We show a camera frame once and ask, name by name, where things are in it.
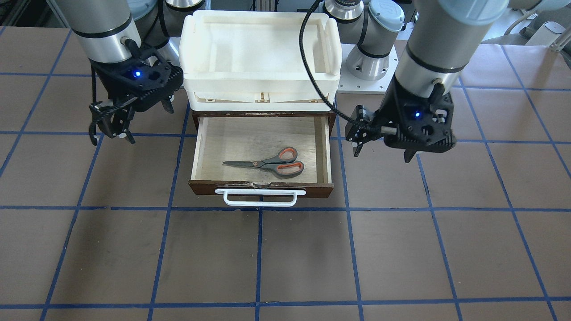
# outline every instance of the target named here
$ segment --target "white mounting plate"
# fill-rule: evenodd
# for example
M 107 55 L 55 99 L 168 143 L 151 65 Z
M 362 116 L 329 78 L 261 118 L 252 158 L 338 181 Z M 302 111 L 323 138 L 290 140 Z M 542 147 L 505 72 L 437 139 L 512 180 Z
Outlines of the white mounting plate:
M 387 87 L 389 86 L 393 75 L 395 74 L 396 65 L 399 63 L 395 47 L 393 46 L 391 53 L 389 54 L 389 68 L 387 69 L 387 73 L 378 81 L 365 81 L 359 79 L 347 70 L 347 64 L 345 61 L 354 47 L 355 45 L 348 45 L 346 43 L 341 44 L 341 49 L 343 49 L 343 60 L 341 62 L 341 79 L 339 80 L 337 92 L 343 94 L 384 95 L 387 92 Z

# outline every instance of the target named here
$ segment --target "tiled floor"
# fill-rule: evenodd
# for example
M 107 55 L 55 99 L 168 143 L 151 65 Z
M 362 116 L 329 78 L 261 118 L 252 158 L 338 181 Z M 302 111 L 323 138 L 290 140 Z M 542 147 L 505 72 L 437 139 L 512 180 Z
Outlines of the tiled floor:
M 90 145 L 88 73 L 69 31 L 0 29 L 0 320 L 571 320 L 561 57 L 482 45 L 453 150 L 354 158 L 341 121 L 329 199 L 237 210 L 187 185 L 183 91 Z

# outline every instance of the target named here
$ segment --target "white storage box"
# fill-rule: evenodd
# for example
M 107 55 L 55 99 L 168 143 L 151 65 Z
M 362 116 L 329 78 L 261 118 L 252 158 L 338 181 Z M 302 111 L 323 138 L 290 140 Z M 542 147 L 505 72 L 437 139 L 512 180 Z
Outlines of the white storage box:
M 199 10 L 184 20 L 180 66 L 197 111 L 328 111 L 309 81 L 299 53 L 304 13 Z M 337 23 L 312 14 L 305 56 L 330 102 L 341 69 Z

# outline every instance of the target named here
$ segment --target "drawer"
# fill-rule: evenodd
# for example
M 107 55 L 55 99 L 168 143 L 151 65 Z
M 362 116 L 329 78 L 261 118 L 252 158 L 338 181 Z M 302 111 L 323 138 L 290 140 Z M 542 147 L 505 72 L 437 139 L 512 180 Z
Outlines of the drawer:
M 333 190 L 327 117 L 201 117 L 191 179 L 197 195 L 221 194 L 235 206 L 293 206 L 298 196 L 327 198 Z M 282 148 L 297 149 L 303 172 L 280 178 L 258 168 L 224 161 L 259 161 Z M 284 195 L 289 202 L 235 202 L 230 195 Z

